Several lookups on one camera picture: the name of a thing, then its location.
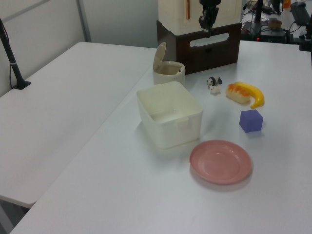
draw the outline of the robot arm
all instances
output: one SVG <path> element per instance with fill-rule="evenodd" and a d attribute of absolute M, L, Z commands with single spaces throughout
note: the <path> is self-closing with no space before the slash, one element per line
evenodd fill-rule
<path fill-rule="evenodd" d="M 202 29 L 208 31 L 208 37 L 210 37 L 211 28 L 219 11 L 216 6 L 221 3 L 221 0 L 199 0 L 199 3 L 203 5 L 203 15 L 199 17 L 199 24 Z"/>

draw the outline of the floor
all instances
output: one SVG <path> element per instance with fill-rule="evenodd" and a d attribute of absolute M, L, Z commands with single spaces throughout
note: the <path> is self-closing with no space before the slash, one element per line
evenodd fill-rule
<path fill-rule="evenodd" d="M 29 209 L 0 200 L 0 234 L 9 234 Z"/>

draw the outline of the small toy animal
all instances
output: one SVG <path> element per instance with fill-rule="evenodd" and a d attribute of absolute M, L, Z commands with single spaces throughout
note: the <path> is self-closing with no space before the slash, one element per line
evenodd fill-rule
<path fill-rule="evenodd" d="M 221 93 L 220 89 L 219 89 L 219 85 L 210 86 L 209 89 L 210 89 L 210 93 L 211 94 L 219 94 L 219 93 Z"/>
<path fill-rule="evenodd" d="M 222 84 L 222 80 L 221 78 L 218 78 L 218 80 L 216 80 L 214 77 L 210 77 L 207 80 L 207 84 L 208 84 L 208 89 L 210 89 L 210 86 L 216 86 L 218 84 Z"/>

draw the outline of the box handle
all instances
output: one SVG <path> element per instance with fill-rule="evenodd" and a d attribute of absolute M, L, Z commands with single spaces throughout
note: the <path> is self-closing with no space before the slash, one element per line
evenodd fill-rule
<path fill-rule="evenodd" d="M 229 38 L 228 33 L 223 33 L 215 36 L 211 36 L 209 38 L 200 38 L 197 40 L 192 40 L 190 41 L 190 47 L 200 47 L 200 46 L 205 46 L 205 45 L 210 45 L 210 44 L 215 44 L 218 42 L 223 42 L 226 41 Z"/>
<path fill-rule="evenodd" d="M 188 123 L 189 123 L 188 117 L 179 118 L 175 122 L 175 124 L 177 125 L 178 128 L 185 128 L 185 127 L 187 127 Z"/>

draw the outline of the brown wooden box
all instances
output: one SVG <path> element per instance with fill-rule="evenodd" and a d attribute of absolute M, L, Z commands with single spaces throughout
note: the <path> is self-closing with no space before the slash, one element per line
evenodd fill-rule
<path fill-rule="evenodd" d="M 164 61 L 183 63 L 186 74 L 235 63 L 238 59 L 241 23 L 212 29 L 212 36 L 228 33 L 226 41 L 201 47 L 190 47 L 192 40 L 205 38 L 204 31 L 176 36 L 157 20 L 158 44 L 166 42 Z"/>

